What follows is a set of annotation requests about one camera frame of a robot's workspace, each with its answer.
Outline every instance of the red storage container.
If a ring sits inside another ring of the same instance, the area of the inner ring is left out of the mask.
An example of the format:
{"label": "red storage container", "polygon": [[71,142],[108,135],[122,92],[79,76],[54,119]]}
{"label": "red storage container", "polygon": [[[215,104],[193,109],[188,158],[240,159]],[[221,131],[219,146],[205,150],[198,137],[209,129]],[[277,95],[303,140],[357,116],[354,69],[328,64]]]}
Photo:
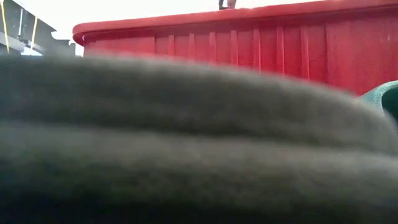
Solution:
{"label": "red storage container", "polygon": [[398,80],[395,0],[326,0],[93,22],[77,25],[73,38],[85,55],[163,55],[235,65],[357,94]]}

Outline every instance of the white ceiling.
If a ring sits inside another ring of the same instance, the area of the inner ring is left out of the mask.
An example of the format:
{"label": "white ceiling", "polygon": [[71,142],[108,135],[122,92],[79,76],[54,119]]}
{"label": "white ceiling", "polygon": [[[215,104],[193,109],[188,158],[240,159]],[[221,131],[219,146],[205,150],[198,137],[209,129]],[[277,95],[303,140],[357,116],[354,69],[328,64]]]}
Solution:
{"label": "white ceiling", "polygon": [[[39,19],[70,35],[82,22],[110,21],[218,10],[217,0],[13,0]],[[238,0],[236,7],[259,7],[317,0]]]}

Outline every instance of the red plastic bin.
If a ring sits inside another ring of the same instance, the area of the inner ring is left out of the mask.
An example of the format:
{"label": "red plastic bin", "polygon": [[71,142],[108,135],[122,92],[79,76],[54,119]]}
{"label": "red plastic bin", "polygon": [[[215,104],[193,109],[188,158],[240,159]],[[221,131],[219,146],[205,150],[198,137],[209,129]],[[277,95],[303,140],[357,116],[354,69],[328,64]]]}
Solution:
{"label": "red plastic bin", "polygon": [[79,24],[85,55],[166,56],[274,71],[359,95],[398,80],[398,1],[326,0]]}

